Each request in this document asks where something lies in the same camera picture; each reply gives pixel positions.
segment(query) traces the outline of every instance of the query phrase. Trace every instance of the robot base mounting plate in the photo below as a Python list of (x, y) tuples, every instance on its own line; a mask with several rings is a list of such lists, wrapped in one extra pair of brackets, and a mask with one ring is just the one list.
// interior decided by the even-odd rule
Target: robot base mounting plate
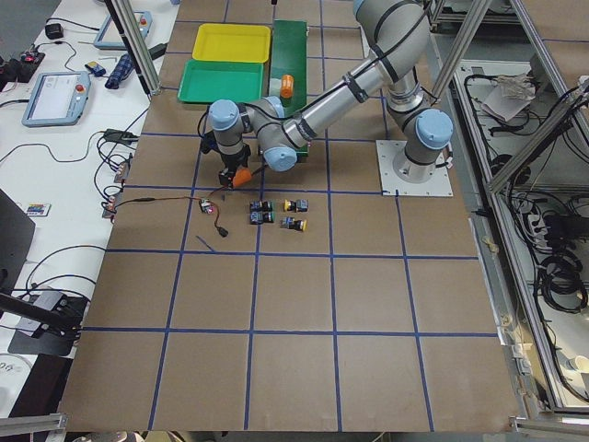
[[(393, 159), (397, 152), (405, 147), (405, 141), (376, 140), (378, 167), (380, 169), (380, 183), (385, 196), (442, 196), (451, 197), (452, 186), (448, 178), (447, 168), (438, 168), (426, 182), (414, 184), (400, 178), (393, 170)], [(444, 156), (440, 154), (436, 164), (443, 164)]]

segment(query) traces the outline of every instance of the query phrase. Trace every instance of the green tray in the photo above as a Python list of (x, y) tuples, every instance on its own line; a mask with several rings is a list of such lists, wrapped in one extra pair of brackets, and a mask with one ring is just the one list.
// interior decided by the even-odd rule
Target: green tray
[(236, 102), (261, 97), (263, 64), (189, 60), (184, 66), (178, 99), (185, 103)]

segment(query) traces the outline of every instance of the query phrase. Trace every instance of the floor tile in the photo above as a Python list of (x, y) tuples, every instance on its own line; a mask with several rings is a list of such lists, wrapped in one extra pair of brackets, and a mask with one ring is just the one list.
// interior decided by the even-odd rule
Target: floor tile
[(253, 256), (184, 255), (172, 327), (249, 328)]
[(309, 33), (306, 36), (306, 56), (323, 56), (323, 45), (321, 44), (321, 28), (309, 28)]
[(303, 20), (308, 26), (321, 24), (320, 0), (279, 1), (276, 5), (277, 20)]
[(182, 2), (176, 20), (223, 21), (228, 0), (190, 0)]
[(141, 137), (127, 184), (192, 187), (198, 142), (189, 137)]
[(154, 429), (242, 430), (247, 369), (247, 335), (170, 334)]
[[(284, 200), (307, 199), (308, 212), (285, 212)], [(274, 224), (261, 228), (260, 250), (278, 253), (329, 253), (329, 218), (327, 196), (320, 193), (265, 192), (264, 200), (273, 201)], [(291, 216), (306, 220), (306, 231), (280, 228), (282, 219)]]
[(361, 62), (358, 60), (325, 60), (325, 84), (327, 88), (331, 88), (336, 83), (341, 81), (341, 77), (352, 71)]
[[(209, 192), (197, 192), (208, 197)], [(260, 199), (259, 191), (217, 192), (211, 197), (220, 211), (218, 226), (229, 235), (222, 237), (214, 226), (215, 214), (204, 214), (198, 204), (192, 206), (186, 237), (186, 250), (256, 251), (257, 227), (249, 223), (249, 202)]]
[(197, 141), (196, 124), (206, 107), (178, 102), (177, 95), (177, 90), (164, 89), (161, 94), (152, 97), (143, 132), (194, 135)]
[(323, 92), (323, 62), (318, 58), (307, 58), (306, 93), (318, 95), (321, 92)]
[(323, 42), (326, 57), (364, 58), (359, 28), (324, 28)]
[(266, 0), (229, 0), (227, 22), (271, 24), (273, 10)]
[(400, 255), (395, 201), (380, 195), (332, 195), (335, 253)]
[(255, 328), (331, 331), (329, 258), (261, 256)]
[(411, 260), (420, 332), (497, 332), (478, 261)]
[(399, 204), (409, 255), (477, 256), (461, 200), (400, 197)]
[(186, 63), (192, 60), (191, 53), (168, 53), (159, 72), (162, 87), (175, 88), (178, 93)]
[(336, 431), (333, 338), (256, 336), (249, 429)]
[(497, 338), (422, 338), (435, 431), (499, 433), (517, 415)]
[(84, 325), (166, 327), (176, 253), (107, 253)]
[[(182, 198), (188, 191), (125, 189), (122, 201)], [(186, 225), (186, 199), (129, 203), (117, 209), (109, 249), (179, 250)]]
[(313, 141), (308, 150), (309, 156), (301, 158), (301, 161), (290, 170), (275, 172), (266, 169), (264, 188), (325, 191), (328, 186), (325, 143)]
[[(216, 3), (220, 4), (224, 1), (217, 0)], [(171, 52), (192, 53), (201, 24), (194, 21), (177, 21), (167, 44), (166, 55), (170, 55)]]
[(163, 340), (163, 333), (84, 331), (59, 407), (68, 431), (147, 428)]
[(387, 127), (380, 99), (368, 99), (349, 110), (328, 129), (329, 138), (345, 140), (384, 140)]
[(358, 28), (360, 25), (353, 16), (351, 2), (323, 0), (323, 26)]
[(381, 192), (375, 143), (329, 142), (329, 171), (333, 191)]
[(589, 41), (589, 31), (584, 22), (587, 15), (585, 2), (527, 0), (523, 3), (537, 33), (543, 39)]
[(429, 431), (413, 337), (338, 338), (343, 431)]
[(338, 330), (413, 332), (403, 260), (336, 259)]

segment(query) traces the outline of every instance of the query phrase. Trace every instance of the tablet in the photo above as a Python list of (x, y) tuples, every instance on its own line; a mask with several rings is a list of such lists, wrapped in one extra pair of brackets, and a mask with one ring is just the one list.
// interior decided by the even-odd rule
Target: tablet
[[(152, 24), (151, 13), (148, 11), (135, 11), (135, 20), (143, 38), (147, 37)], [(121, 40), (121, 35), (110, 16), (107, 16), (94, 39), (94, 46), (99, 49), (126, 50)]]
[(82, 116), (90, 76), (87, 72), (49, 72), (37, 78), (22, 117), (28, 127), (76, 124)]

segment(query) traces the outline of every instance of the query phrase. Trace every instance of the yellow tray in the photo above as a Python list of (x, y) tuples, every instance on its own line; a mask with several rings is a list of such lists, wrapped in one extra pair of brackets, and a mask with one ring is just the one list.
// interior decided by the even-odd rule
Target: yellow tray
[(266, 63), (270, 28), (205, 23), (199, 27), (192, 58), (207, 62)]

